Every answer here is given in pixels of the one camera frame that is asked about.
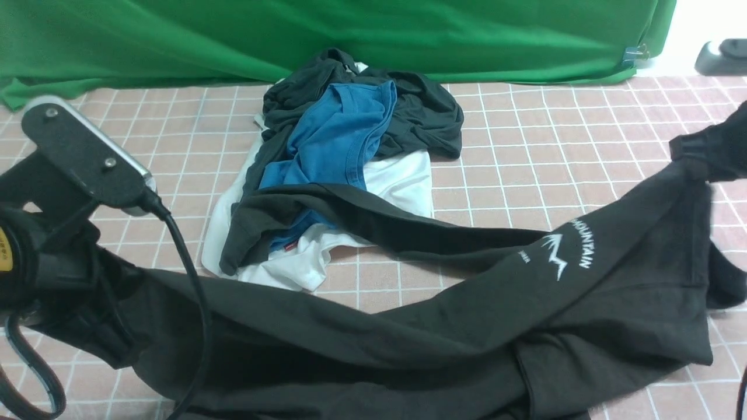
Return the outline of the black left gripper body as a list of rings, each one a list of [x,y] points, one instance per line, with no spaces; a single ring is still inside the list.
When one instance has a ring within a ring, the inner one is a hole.
[[[118,167],[36,150],[2,175],[2,317],[35,314],[105,285],[126,283],[126,263],[98,245],[96,208],[123,208]]]

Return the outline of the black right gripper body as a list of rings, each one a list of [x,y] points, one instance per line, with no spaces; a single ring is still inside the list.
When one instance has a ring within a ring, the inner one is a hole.
[[[730,183],[746,178],[746,103],[726,120],[669,141],[673,162],[693,179]]]

